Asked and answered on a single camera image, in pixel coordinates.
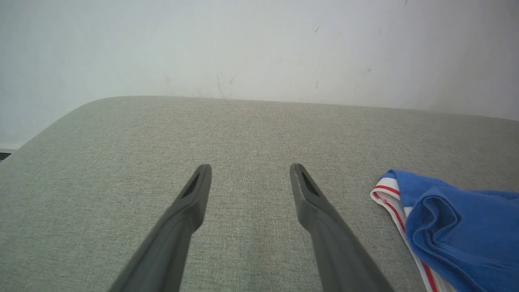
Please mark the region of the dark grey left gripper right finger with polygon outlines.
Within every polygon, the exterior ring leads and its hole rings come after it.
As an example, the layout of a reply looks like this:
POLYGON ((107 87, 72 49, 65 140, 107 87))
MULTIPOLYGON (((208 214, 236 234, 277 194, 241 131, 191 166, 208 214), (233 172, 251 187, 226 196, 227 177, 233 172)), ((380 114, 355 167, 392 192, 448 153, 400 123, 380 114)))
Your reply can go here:
POLYGON ((323 292, 394 292, 302 164, 290 166, 301 226, 310 234, 323 292))

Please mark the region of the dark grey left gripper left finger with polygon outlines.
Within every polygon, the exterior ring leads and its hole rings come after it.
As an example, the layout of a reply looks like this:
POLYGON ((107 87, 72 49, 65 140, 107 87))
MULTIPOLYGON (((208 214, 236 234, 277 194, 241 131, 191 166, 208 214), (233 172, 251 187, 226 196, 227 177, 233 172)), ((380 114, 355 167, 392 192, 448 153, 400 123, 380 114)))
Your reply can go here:
POLYGON ((192 235, 206 214, 212 169, 199 165, 109 292, 179 292, 192 235))

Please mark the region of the blue garment white red trim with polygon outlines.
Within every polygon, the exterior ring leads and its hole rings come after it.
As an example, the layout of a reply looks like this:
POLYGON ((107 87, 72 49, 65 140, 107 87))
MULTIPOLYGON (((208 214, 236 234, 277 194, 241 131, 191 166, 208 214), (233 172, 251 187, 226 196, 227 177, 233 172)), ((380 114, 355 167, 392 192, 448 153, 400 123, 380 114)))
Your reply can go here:
POLYGON ((370 197, 388 211, 427 292, 519 292, 519 193, 388 170, 370 197))

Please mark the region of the grey fabric sofa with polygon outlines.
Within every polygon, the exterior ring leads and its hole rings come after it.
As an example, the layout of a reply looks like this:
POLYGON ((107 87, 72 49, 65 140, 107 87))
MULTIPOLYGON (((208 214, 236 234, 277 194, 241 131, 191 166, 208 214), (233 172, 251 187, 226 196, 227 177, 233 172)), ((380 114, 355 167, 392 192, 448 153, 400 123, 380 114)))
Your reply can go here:
POLYGON ((180 292, 322 292, 300 163, 397 292, 426 292, 384 207, 389 169, 519 192, 519 122, 375 107, 112 97, 0 162, 0 292, 107 292, 201 164, 205 218, 180 292))

